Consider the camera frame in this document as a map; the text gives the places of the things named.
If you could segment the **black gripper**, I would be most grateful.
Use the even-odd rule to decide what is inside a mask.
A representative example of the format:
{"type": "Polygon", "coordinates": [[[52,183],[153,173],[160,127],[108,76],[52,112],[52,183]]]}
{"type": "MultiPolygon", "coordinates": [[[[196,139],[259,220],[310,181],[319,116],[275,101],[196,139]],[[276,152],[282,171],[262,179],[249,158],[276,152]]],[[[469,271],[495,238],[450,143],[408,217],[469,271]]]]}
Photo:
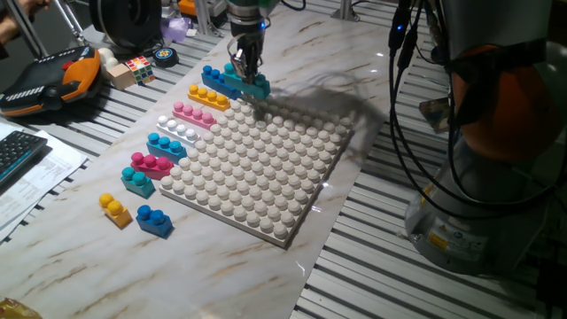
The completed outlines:
{"type": "Polygon", "coordinates": [[[265,39],[267,21],[257,19],[255,21],[232,20],[230,22],[231,34],[237,37],[238,49],[230,53],[230,62],[234,73],[242,80],[247,78],[249,83],[253,83],[259,74],[259,67],[262,65],[261,53],[265,39]]]}

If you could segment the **bare person hand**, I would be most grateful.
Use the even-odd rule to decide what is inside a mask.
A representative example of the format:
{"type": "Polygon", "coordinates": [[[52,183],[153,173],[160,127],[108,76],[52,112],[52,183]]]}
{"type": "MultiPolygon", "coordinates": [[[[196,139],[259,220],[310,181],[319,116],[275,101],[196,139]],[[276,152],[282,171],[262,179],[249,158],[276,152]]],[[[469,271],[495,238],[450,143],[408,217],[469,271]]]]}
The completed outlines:
{"type": "Polygon", "coordinates": [[[19,4],[28,17],[33,17],[40,10],[47,10],[50,6],[50,0],[19,0],[19,4]]]}

